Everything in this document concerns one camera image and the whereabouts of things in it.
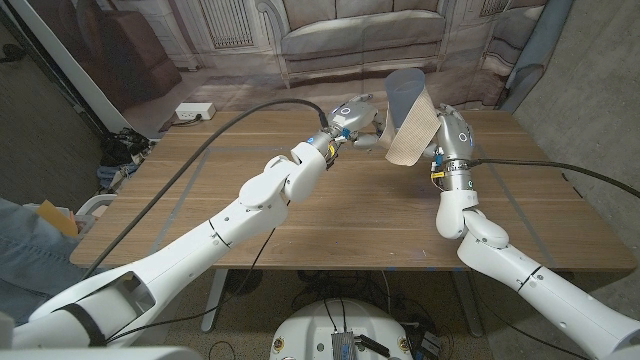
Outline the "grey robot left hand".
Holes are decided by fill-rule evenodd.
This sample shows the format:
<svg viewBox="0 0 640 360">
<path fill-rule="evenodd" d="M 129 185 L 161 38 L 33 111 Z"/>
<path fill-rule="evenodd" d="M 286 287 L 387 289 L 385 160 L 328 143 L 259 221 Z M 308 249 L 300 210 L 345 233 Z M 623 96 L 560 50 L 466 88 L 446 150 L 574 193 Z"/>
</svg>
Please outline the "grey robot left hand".
<svg viewBox="0 0 640 360">
<path fill-rule="evenodd" d="M 338 144 L 351 142 L 354 148 L 370 149 L 380 143 L 386 116 L 369 103 L 372 94 L 360 94 L 335 108 L 327 121 Z"/>
</svg>

